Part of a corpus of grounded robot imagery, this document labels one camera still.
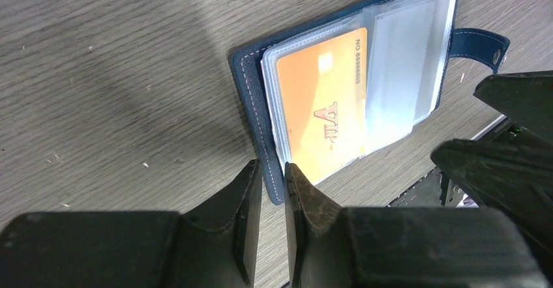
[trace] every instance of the orange card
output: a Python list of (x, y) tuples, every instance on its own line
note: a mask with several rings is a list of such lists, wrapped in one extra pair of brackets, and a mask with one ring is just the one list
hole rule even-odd
[(356, 29), (276, 63), (291, 161), (313, 184), (361, 154), (366, 39)]

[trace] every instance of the blue leather wallet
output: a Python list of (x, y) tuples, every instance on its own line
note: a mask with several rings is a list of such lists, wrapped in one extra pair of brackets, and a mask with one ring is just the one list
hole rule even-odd
[[(257, 154), (263, 164), (263, 179), (267, 187), (267, 193), (274, 204), (279, 205), (284, 202), (285, 185), (284, 174), (273, 139), (273, 127), (271, 126), (266, 90), (263, 84), (260, 63), (263, 53), (267, 48), (291, 37), (350, 16), (368, 6), (388, 1), (392, 0), (362, 1), (322, 19), (304, 23), (275, 36), (244, 46), (232, 55), (233, 76), (250, 122)], [(447, 59), (443, 67), (440, 92), (449, 58), (462, 57), (473, 59), (487, 65), (495, 74), (503, 62), (509, 43), (509, 39), (490, 31), (468, 28), (455, 29), (452, 26), (447, 48)], [(438, 106), (439, 101), (440, 96), (438, 95), (434, 109)]]

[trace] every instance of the gray surface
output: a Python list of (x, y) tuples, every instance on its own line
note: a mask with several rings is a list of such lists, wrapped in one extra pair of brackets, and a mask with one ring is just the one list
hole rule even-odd
[[(0, 226), (30, 210), (201, 203), (255, 157), (232, 49), (356, 1), (0, 0)], [(456, 26), (507, 35), (503, 72), (546, 70), (552, 9), (460, 0)], [(488, 72), (453, 59), (433, 116), (319, 187), (342, 205), (390, 202), (432, 168), (439, 142), (497, 117), (471, 96)], [(277, 287), (288, 277), (284, 211), (265, 194), (259, 246), (256, 287)]]

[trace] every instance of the white stitching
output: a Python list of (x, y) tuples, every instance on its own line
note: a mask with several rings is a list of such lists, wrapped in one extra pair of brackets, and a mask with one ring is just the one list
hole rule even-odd
[(489, 36), (489, 35), (486, 35), (486, 34), (477, 33), (477, 32), (455, 32), (455, 33), (453, 33), (453, 34), (475, 34), (475, 35), (480, 35), (480, 36), (487, 37), (487, 38), (489, 38), (489, 39), (493, 39), (493, 40), (495, 40), (496, 42), (499, 42), (500, 45), (501, 45), (502, 47), (505, 47), (505, 44), (503, 44), (502, 41), (498, 40), (497, 38), (493, 38), (493, 37), (491, 37), (491, 36)]
[(470, 59), (474, 59), (474, 60), (476, 60), (480, 63), (483, 63), (483, 64), (489, 66), (490, 68), (494, 68), (494, 65), (491, 65), (490, 63), (488, 63), (488, 62), (486, 62), (486, 61), (484, 61), (484, 60), (482, 60), (478, 57), (475, 57), (473, 55), (450, 55), (449, 57), (450, 58), (470, 58)]
[[(379, 5), (381, 3), (384, 3), (386, 1), (389, 1), (389, 0), (383, 0), (383, 1), (380, 1), (379, 3), (376, 3), (375, 5)], [(254, 99), (252, 97), (252, 92), (250, 90), (250, 85), (248, 84), (248, 77), (246, 75), (246, 70), (244, 68), (244, 59), (248, 58), (248, 57), (251, 57), (253, 56), (254, 54), (256, 53), (259, 53), (260, 51), (263, 51), (263, 50), (266, 50), (268, 48), (270, 48), (272, 45), (270, 46), (267, 46), (265, 48), (262, 48), (260, 50), (256, 50), (255, 52), (251, 52), (247, 55), (245, 55), (244, 57), (242, 57), (242, 60), (240, 62), (241, 66), (242, 66), (242, 74), (244, 75), (244, 80), (246, 81), (246, 88), (248, 89), (248, 94), (250, 94), (250, 101), (252, 102), (252, 107), (254, 108), (254, 114), (256, 115), (256, 120), (257, 120), (257, 123), (258, 123), (258, 129), (260, 131), (260, 136), (261, 136), (261, 142), (262, 142), (262, 146), (263, 146), (263, 151), (265, 151), (265, 159), (267, 160), (267, 167), (269, 168), (269, 175), (271, 176), (271, 184), (273, 184), (273, 189), (275, 190), (275, 196), (276, 196), (276, 199), (279, 200), (279, 201), (282, 201), (281, 198), (278, 197), (278, 193), (277, 193), (277, 187), (275, 186), (275, 180), (273, 178), (273, 173), (271, 172), (271, 166), (269, 165), (269, 157), (267, 155), (267, 148), (265, 147), (265, 143), (263, 141), (263, 132), (261, 131), (261, 124), (260, 124), (260, 121), (259, 121), (259, 117), (258, 117), (258, 112), (256, 110), (256, 106), (254, 104)]]
[[(268, 46), (266, 48), (262, 48), (260, 50), (257, 50), (255, 53), (259, 53), (260, 51), (266, 50), (269, 47), (271, 47), (271, 46)], [(250, 84), (248, 83), (248, 76), (246, 75), (246, 69), (244, 67), (244, 59), (246, 59), (247, 57), (253, 56), (253, 55), (254, 55), (254, 52), (250, 53), (249, 55), (245, 55), (242, 58), (242, 61), (240, 62), (240, 64), (242, 66), (242, 74), (244, 75), (244, 80), (246, 81), (246, 88), (248, 89), (248, 94), (250, 94), (250, 100), (252, 102), (252, 107), (254, 108), (254, 114), (256, 115), (256, 120), (258, 122), (258, 129), (260, 131), (261, 144), (262, 144), (262, 147), (263, 147), (263, 151), (265, 151), (265, 159), (267, 160), (267, 168), (269, 169), (269, 175), (271, 176), (271, 184), (273, 185), (273, 190), (275, 191), (276, 200), (282, 201), (282, 199), (278, 197), (277, 186), (275, 185), (275, 179), (273, 178), (273, 172), (271, 172), (271, 165), (269, 164), (270, 162), (269, 162), (269, 155), (267, 154), (267, 147), (265, 147), (265, 141), (263, 140), (263, 132), (261, 131), (261, 123), (259, 121), (258, 112), (256, 110), (256, 105), (254, 104), (254, 97), (252, 96), (252, 91), (250, 90)]]
[[(254, 169), (255, 169), (257, 166), (258, 166), (258, 161), (256, 160), (256, 163), (254, 164)], [(253, 172), (250, 174), (250, 179), (248, 179), (248, 184), (251, 184), (252, 179), (254, 178), (254, 173), (255, 173), (255, 172), (253, 171)], [(235, 213), (234, 215), (236, 216), (236, 215), (238, 214), (239, 211), (240, 211), (240, 207), (238, 207), (238, 209), (236, 210), (236, 213)], [(243, 226), (244, 226), (244, 225), (242, 225), (242, 224), (238, 224), (238, 228), (243, 228)], [(238, 245), (238, 242), (239, 242), (240, 237), (234, 237), (234, 238), (235, 238), (235, 239), (234, 239), (234, 241), (235, 241), (234, 243), (235, 243), (236, 245)]]

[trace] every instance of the black plastic part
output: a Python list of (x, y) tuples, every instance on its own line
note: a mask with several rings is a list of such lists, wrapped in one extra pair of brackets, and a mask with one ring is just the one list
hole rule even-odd
[(491, 75), (474, 96), (553, 143), (553, 71)]
[(440, 204), (446, 208), (455, 208), (463, 201), (465, 193), (446, 174), (440, 173)]
[(492, 209), (342, 208), (286, 165), (291, 288), (548, 287)]
[(553, 265), (553, 151), (452, 140), (430, 157), (477, 204), (510, 217), (544, 269)]
[(0, 234), (1, 287), (253, 287), (260, 163), (177, 212), (50, 212)]
[(506, 117), (497, 126), (493, 127), (489, 132), (485, 133), (477, 139), (478, 141), (496, 142), (496, 143), (508, 143), (513, 137), (509, 133), (509, 130), (515, 122)]
[(440, 207), (441, 171), (434, 168), (409, 187), (389, 207)]

